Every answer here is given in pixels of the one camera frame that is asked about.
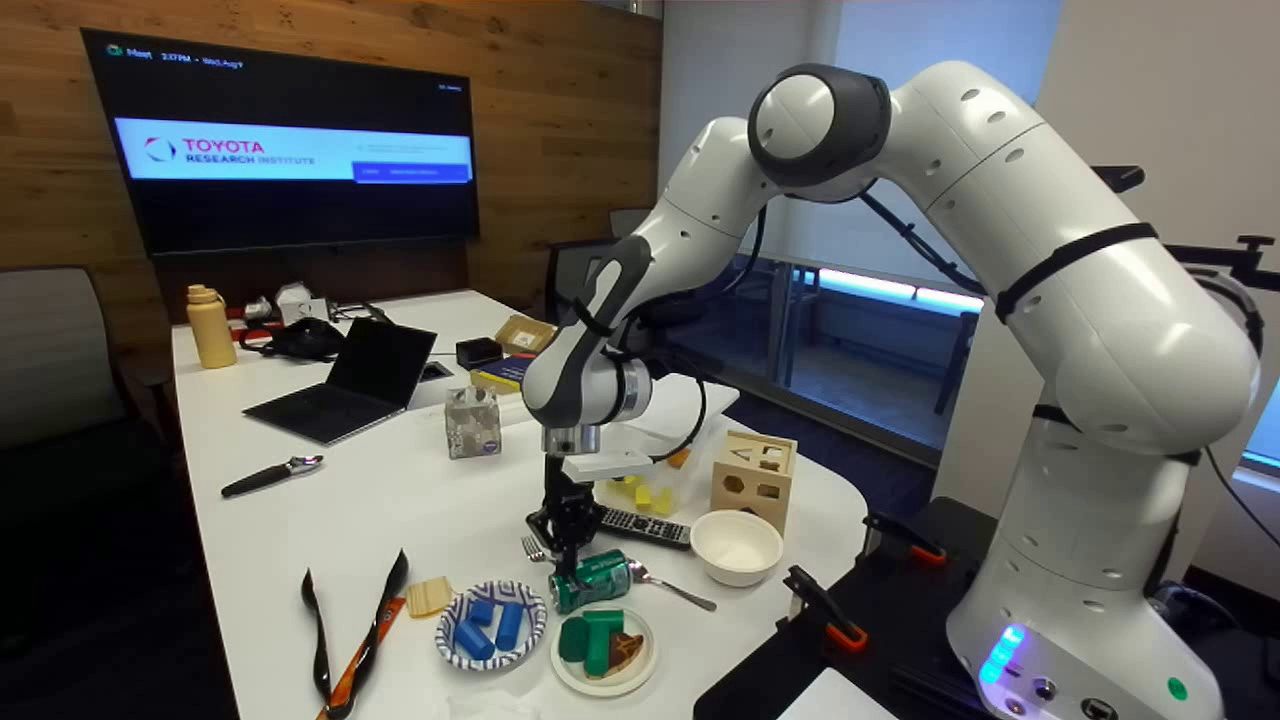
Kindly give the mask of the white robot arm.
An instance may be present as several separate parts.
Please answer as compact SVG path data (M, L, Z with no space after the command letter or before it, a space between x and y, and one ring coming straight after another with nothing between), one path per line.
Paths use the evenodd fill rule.
M1144 584L1196 452L1262 393L1262 348L1037 108L966 60L905 86L798 65L745 118L707 121L525 376L544 452L594 452L650 409L626 323L716 281L767 200L841 204L877 181L951 245L1041 376L997 538L944 622L980 704L1225 720L1219 680Z

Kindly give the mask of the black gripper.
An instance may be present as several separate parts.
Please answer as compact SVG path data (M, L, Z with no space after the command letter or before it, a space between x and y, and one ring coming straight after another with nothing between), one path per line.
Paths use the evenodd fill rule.
M594 499L590 484L578 484L565 474L560 456L544 461L544 498L540 504L525 518L525 525L532 529L532 538L544 545L538 550L540 566L560 577L560 561L556 554L569 554L569 572L578 577L583 567L590 556L590 540L600 529L606 507Z

